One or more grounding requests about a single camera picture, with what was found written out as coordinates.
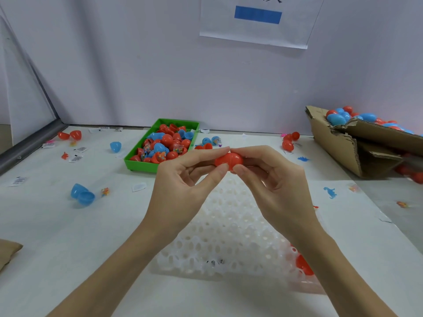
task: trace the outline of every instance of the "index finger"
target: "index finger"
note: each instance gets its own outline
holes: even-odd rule
[[[230,147],[224,147],[219,149],[195,149],[187,152],[184,155],[174,159],[175,162],[178,162],[180,165],[183,165],[185,168],[191,167],[203,161],[209,161],[217,159],[230,150]]]
[[[280,167],[291,163],[282,154],[269,146],[251,146],[244,148],[233,148],[231,152],[235,152],[245,158],[260,159],[271,167]]]

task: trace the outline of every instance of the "person's left hand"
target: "person's left hand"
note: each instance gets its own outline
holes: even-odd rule
[[[195,149],[159,165],[150,204],[139,227],[153,233],[159,248],[166,247],[189,224],[226,175],[229,166],[215,167],[214,160],[229,150]],[[196,185],[203,175],[207,176]]]

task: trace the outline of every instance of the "hand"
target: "hand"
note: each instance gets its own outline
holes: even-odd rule
[[[229,147],[192,150],[159,165],[150,204],[140,228],[151,231],[155,239],[159,239],[160,250],[189,224],[226,175],[229,166],[215,167],[214,160],[228,152]],[[207,176],[196,185],[203,175]]]
[[[263,217],[297,246],[322,229],[313,208],[304,169],[269,146],[231,149],[244,157],[234,172],[251,190]]]

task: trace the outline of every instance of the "forearm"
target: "forearm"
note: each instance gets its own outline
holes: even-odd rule
[[[340,317],[395,317],[396,314],[367,285],[336,242],[319,229],[311,242],[299,245]]]
[[[48,317],[111,316],[134,281],[161,250],[153,234],[138,227]]]

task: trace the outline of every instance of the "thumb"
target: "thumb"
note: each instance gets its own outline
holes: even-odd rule
[[[267,188],[260,178],[246,166],[237,164],[234,166],[234,172],[241,178],[246,186],[251,190],[254,199],[263,198],[267,193]]]
[[[228,170],[228,164],[221,164],[214,168],[202,181],[194,186],[196,192],[206,199],[211,191],[222,181]]]

